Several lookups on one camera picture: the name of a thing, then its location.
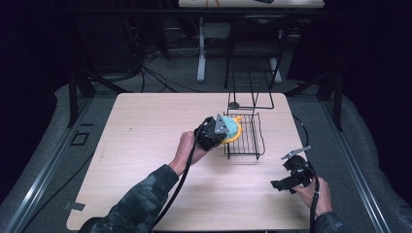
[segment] wire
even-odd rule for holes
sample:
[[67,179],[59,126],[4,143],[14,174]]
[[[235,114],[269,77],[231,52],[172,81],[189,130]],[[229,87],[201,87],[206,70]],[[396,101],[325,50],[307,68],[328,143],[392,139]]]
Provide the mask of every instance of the wire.
[[136,75],[138,75],[141,71],[141,67],[136,68],[133,71],[128,72],[127,74],[121,76],[121,77],[115,77],[115,78],[104,78],[105,80],[111,82],[111,83],[116,83],[116,82],[121,82],[121,81],[126,81],[126,80],[130,80],[131,78],[135,77]]
[[305,131],[305,135],[306,135],[306,143],[305,143],[305,147],[309,146],[309,134],[308,131],[306,130],[306,126],[303,124],[303,122],[294,114],[292,114],[292,116],[299,121],[300,125],[302,126],[303,130]]
[[191,24],[193,25],[194,30],[196,31],[197,36],[199,35],[199,31],[197,30],[196,23],[194,23],[193,18],[190,18]]
[[319,199],[319,178],[318,175],[315,172],[315,169],[313,168],[312,164],[308,161],[308,165],[302,165],[302,164],[297,164],[293,163],[294,166],[298,167],[303,167],[304,169],[309,170],[313,174],[313,178],[315,179],[315,192],[313,193],[313,200],[312,204],[310,207],[310,233],[315,233],[315,218],[316,218],[316,206],[318,205],[318,199]]
[[194,92],[204,92],[204,91],[202,91],[202,90],[192,89],[192,88],[189,88],[189,87],[187,87],[187,86],[184,86],[184,85],[181,85],[181,84],[179,84],[179,83],[176,83],[176,82],[174,82],[174,81],[171,81],[171,80],[169,80],[169,79],[166,79],[166,78],[165,78],[164,76],[162,76],[161,74],[157,73],[156,71],[153,71],[153,70],[149,69],[148,67],[146,67],[146,66],[144,66],[144,65],[142,65],[142,69],[143,69],[145,72],[148,72],[149,74],[151,74],[151,75],[152,75],[155,79],[157,79],[160,83],[162,83],[162,84],[164,85],[164,88],[168,88],[168,89],[170,89],[170,90],[173,91],[173,92],[179,93],[179,91],[177,91],[176,89],[172,88],[169,84],[167,84],[167,82],[171,82],[171,83],[173,83],[173,84],[175,84],[175,85],[178,85],[178,86],[180,86],[180,87],[182,87],[182,88],[184,88],[184,89],[188,89],[188,90],[191,90],[191,91],[194,91]]
[[318,178],[318,175],[316,175],[314,169],[311,169],[311,168],[308,168],[308,169],[312,172],[313,177],[315,178],[315,193],[313,194],[312,205],[310,207],[310,233],[315,233],[316,206],[318,204],[318,199],[319,199],[319,178]]
[[170,47],[176,48],[176,50],[177,50],[182,56],[185,56],[185,57],[194,56],[194,55],[196,55],[197,52],[200,50],[200,46],[198,46],[198,47],[195,49],[194,52],[192,52],[192,53],[190,53],[190,54],[185,54],[184,52],[182,52],[183,49],[179,48],[178,46],[173,46],[173,45],[171,45]]
[[[194,136],[194,139],[197,139],[197,137],[199,136],[199,133],[200,133],[200,130],[197,130],[197,133]],[[170,198],[169,202],[167,203],[166,207],[163,209],[163,211],[157,217],[157,220],[154,223],[154,227],[161,221],[161,219],[164,217],[164,215],[166,215],[167,211],[172,206],[172,204],[175,201],[176,197],[178,196],[180,190],[182,189],[182,186],[185,182],[186,176],[188,175],[188,172],[189,172],[189,168],[190,168],[190,165],[191,165],[191,159],[193,158],[193,154],[194,154],[195,149],[196,149],[196,140],[194,140],[194,142],[193,142],[193,147],[191,148],[189,158],[188,158],[188,162],[186,163],[185,171],[183,172],[182,178],[179,181],[179,184],[176,187],[175,192],[173,193],[173,195]]]
[[143,72],[143,69],[142,69],[142,88],[140,89],[140,93],[143,93],[143,91],[145,90],[145,85],[146,85],[145,72]]
[[66,183],[64,183],[37,211],[36,213],[27,221],[27,223],[24,225],[24,228],[21,230],[21,232],[24,232],[27,227],[31,224],[31,222],[36,218],[36,216],[45,209],[45,207],[50,203],[50,201],[69,183],[71,182],[81,171],[82,169],[86,166],[86,164],[93,158],[94,152],[91,153],[91,155],[88,156],[87,160],[83,163],[83,165],[73,174],[69,180],[67,180]]
[[147,49],[145,49],[145,51],[146,51],[146,54],[147,54],[145,56],[145,60],[149,61],[149,62],[156,60],[157,59],[157,53],[160,52],[157,49],[157,47],[155,47],[155,46],[148,47]]

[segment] person's arm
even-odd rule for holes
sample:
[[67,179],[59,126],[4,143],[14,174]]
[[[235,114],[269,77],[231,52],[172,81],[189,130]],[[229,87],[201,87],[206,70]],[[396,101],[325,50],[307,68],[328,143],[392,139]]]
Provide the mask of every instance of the person's arm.
[[[91,232],[151,232],[168,192],[183,174],[193,147],[193,132],[182,134],[175,157],[133,186],[110,212],[95,223]],[[191,164],[207,152],[194,150]]]
[[[312,205],[313,196],[315,193],[315,179],[309,185],[296,186],[293,188],[303,202],[310,209]],[[330,190],[327,182],[319,178],[319,199],[316,205],[316,222],[315,232],[318,233],[344,233],[349,232],[348,228],[342,223],[338,214],[332,209],[332,202],[330,199]]]

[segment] dark background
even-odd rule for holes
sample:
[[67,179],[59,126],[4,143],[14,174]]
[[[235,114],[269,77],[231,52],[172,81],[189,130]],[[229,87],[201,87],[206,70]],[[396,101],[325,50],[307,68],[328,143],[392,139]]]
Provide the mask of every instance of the dark background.
[[[366,17],[345,21],[314,20],[302,31],[288,79],[312,79],[333,68],[339,61],[339,54],[348,54],[340,73],[344,79],[344,94],[356,104],[369,127],[379,152],[381,169],[397,194],[412,204],[412,188],[408,185],[412,179],[409,168],[412,164],[410,8],[407,3],[389,4],[383,0],[337,2],[326,1],[324,11],[362,8]],[[54,92],[68,83],[74,68],[85,64],[92,69],[96,64],[108,67],[99,64],[98,58],[128,57],[132,52],[121,36],[121,24],[106,26],[108,32],[118,36],[111,37],[115,41],[104,38],[107,41],[102,43],[103,47],[104,43],[117,43],[123,50],[116,50],[115,54],[108,48],[97,50],[101,52],[98,56],[93,53],[79,57],[61,23],[44,14],[36,2],[9,0],[1,5],[2,202],[49,125],[56,104]],[[87,44],[87,38],[85,41],[86,50],[96,50],[97,45]],[[113,61],[110,68],[135,69],[129,61]]]

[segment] metal dish rack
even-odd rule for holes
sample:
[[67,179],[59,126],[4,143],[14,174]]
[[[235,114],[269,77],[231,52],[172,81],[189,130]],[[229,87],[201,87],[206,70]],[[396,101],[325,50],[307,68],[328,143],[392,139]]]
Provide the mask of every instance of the metal dish rack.
[[[264,155],[265,147],[264,140],[261,134],[260,116],[258,109],[274,109],[273,98],[269,88],[269,79],[272,78],[270,71],[263,70],[231,70],[232,91],[229,92],[227,101],[226,117],[239,117],[240,125],[242,126],[242,133],[240,137],[234,142],[224,145],[224,154],[230,159],[231,156],[255,156],[259,159]],[[241,105],[236,101],[236,91],[241,88],[248,88],[247,92],[251,93],[252,102],[250,105]],[[259,94],[262,91],[267,91],[270,98],[270,106],[259,106]]]

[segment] wooden table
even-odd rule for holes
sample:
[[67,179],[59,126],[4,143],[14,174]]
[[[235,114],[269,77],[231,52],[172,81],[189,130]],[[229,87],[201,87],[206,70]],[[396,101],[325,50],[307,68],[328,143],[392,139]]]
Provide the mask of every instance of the wooden table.
[[[273,98],[274,109],[257,110],[264,155],[259,160],[227,159],[223,146],[210,151],[190,168],[181,192],[154,230],[309,228],[309,209],[299,196],[279,192],[270,183],[290,175],[281,156],[302,148],[286,97]],[[251,94],[236,93],[236,99],[247,105]],[[67,227],[77,230],[90,217],[108,214],[129,188],[171,161],[182,132],[194,130],[205,117],[223,114],[227,101],[227,93],[119,95],[76,199],[85,207],[72,210]],[[268,105],[269,98],[258,101]]]

